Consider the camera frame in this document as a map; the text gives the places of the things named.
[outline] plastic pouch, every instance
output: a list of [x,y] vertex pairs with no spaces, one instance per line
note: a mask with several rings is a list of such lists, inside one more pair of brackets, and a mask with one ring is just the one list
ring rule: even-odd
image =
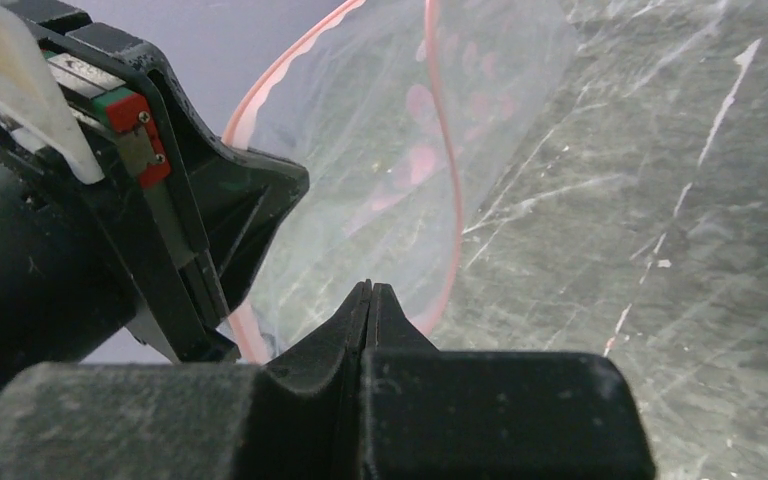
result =
[[299,162],[311,177],[229,318],[243,356],[268,361],[365,278],[392,284],[430,333],[457,272],[464,218],[510,164],[575,50],[555,0],[350,0],[293,45],[223,136]]

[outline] green component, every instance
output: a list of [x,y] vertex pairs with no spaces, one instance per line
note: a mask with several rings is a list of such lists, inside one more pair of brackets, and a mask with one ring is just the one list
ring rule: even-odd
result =
[[119,87],[95,97],[92,100],[92,107],[96,120],[101,122],[105,127],[111,128],[110,119],[107,118],[107,107],[122,99],[128,98],[131,95],[136,95],[136,93],[125,87]]

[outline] red component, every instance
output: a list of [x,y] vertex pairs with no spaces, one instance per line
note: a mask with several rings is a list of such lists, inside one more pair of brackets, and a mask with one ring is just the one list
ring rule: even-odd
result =
[[[148,112],[149,120],[146,123],[140,121],[140,113]],[[110,126],[118,134],[132,132],[137,128],[143,127],[148,135],[151,147],[155,155],[163,155],[164,161],[159,165],[149,165],[139,176],[140,186],[144,189],[149,188],[172,172],[169,166],[166,149],[160,141],[160,135],[157,132],[157,125],[154,123],[154,117],[148,107],[145,97],[138,94],[129,95],[116,103],[110,104],[105,109],[107,118],[110,120]]]

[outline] marble tabletop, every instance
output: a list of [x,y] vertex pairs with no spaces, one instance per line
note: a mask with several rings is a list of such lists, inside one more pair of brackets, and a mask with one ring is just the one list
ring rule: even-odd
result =
[[565,0],[582,46],[433,341],[583,350],[660,478],[768,479],[768,0]]

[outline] gray background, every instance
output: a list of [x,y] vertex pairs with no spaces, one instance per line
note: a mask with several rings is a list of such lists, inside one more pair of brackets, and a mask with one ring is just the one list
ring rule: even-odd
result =
[[[286,46],[242,25],[303,12],[75,3],[164,49],[217,130]],[[768,479],[768,0],[561,3],[582,47],[467,228],[433,341],[608,355],[661,478]],[[137,358],[126,340],[95,359]]]

